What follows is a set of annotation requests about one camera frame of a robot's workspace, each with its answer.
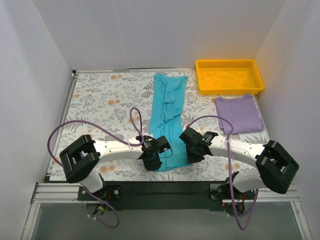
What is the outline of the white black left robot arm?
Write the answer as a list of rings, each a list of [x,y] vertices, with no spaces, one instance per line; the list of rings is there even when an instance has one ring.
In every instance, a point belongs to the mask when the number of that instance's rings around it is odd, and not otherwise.
[[[120,141],[94,140],[86,134],[79,137],[59,154],[65,179],[69,184],[84,186],[95,200],[106,196],[103,177],[95,170],[99,163],[116,160],[142,160],[147,171],[159,170],[160,154],[170,151],[171,146],[165,136],[157,139],[145,135]]]

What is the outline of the teal t shirt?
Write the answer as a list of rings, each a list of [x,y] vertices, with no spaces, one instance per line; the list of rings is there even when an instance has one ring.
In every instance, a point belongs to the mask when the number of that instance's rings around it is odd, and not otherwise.
[[[188,77],[169,77],[161,73],[154,75],[153,102],[149,132],[154,138],[165,136],[171,147],[161,153],[160,172],[188,165],[185,143],[180,139],[183,133],[181,114]]]

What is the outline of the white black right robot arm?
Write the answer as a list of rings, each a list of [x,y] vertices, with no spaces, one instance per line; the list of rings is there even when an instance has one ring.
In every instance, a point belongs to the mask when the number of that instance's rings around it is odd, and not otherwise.
[[[250,165],[253,169],[241,173],[234,171],[224,185],[217,188],[220,196],[237,199],[251,190],[268,188],[286,194],[299,170],[299,164],[277,141],[255,144],[227,140],[215,132],[201,135],[188,127],[179,137],[186,146],[190,164],[201,162],[205,156],[226,157]]]

